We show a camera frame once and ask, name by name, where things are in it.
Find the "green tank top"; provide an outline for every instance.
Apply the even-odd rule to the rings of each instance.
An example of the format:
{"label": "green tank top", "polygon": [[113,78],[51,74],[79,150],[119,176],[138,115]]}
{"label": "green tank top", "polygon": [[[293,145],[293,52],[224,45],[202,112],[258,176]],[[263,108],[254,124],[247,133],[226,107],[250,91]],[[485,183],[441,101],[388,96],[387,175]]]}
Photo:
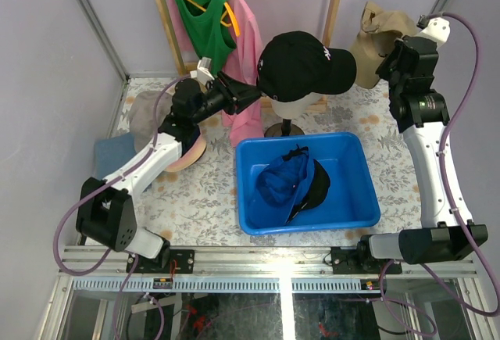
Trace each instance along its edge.
{"label": "green tank top", "polygon": [[199,58],[212,59],[210,72],[217,74],[226,63],[227,57],[236,48],[228,27],[220,23],[227,0],[192,0],[206,9],[192,5],[186,0],[175,0],[179,8],[180,18],[184,23],[187,35]]}

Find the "mannequin head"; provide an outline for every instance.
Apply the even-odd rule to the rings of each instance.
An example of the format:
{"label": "mannequin head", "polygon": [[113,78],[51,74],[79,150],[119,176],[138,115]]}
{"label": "mannequin head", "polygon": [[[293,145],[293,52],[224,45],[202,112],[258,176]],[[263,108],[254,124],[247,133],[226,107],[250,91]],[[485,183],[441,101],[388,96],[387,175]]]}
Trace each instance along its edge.
{"label": "mannequin head", "polygon": [[311,104],[321,99],[321,94],[311,92],[294,102],[278,102],[271,99],[273,111],[282,119],[292,120],[301,116]]}

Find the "white cable connector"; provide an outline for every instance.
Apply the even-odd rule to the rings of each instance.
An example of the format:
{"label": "white cable connector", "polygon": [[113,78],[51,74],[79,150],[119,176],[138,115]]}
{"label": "white cable connector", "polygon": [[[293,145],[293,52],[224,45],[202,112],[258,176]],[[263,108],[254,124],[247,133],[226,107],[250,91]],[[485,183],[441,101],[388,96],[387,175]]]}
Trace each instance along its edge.
{"label": "white cable connector", "polygon": [[200,84],[206,86],[208,81],[213,81],[214,77],[210,73],[210,65],[212,64],[212,59],[208,57],[202,57],[198,61],[198,65],[196,66],[196,70],[192,70],[189,74],[191,78],[195,78],[198,80]]}
{"label": "white cable connector", "polygon": [[444,18],[437,17],[429,21],[425,29],[420,31],[416,36],[431,39],[435,41],[437,47],[440,48],[450,35],[450,23]]}

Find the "floral tablecloth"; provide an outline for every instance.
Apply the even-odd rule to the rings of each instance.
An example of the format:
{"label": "floral tablecloth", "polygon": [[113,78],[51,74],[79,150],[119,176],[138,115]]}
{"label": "floral tablecloth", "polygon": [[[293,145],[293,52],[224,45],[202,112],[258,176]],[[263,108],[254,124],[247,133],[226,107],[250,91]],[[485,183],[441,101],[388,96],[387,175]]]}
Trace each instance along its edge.
{"label": "floral tablecloth", "polygon": [[[142,91],[161,91],[168,79],[133,79],[128,87],[116,135],[128,131],[127,114]],[[280,122],[262,115],[264,127]],[[388,86],[353,87],[329,97],[325,113],[307,113],[294,123],[307,134],[350,131],[362,142],[382,217],[373,228],[249,236],[238,225],[234,149],[220,115],[202,123],[205,155],[179,173],[163,173],[136,203],[140,226],[173,245],[346,246],[366,233],[390,233],[420,226],[420,197],[415,171],[394,120],[388,112]]]}

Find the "blue cloth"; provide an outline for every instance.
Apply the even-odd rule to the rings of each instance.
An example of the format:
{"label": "blue cloth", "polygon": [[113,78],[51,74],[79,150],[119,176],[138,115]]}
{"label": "blue cloth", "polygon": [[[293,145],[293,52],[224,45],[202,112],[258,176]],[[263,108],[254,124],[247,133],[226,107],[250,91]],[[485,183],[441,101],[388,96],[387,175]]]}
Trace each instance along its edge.
{"label": "blue cloth", "polygon": [[249,219],[255,227],[280,227],[301,203],[314,178],[314,159],[307,148],[273,160],[257,177]]}
{"label": "blue cloth", "polygon": [[112,174],[135,156],[134,136],[131,133],[97,141],[94,146],[96,178]]}

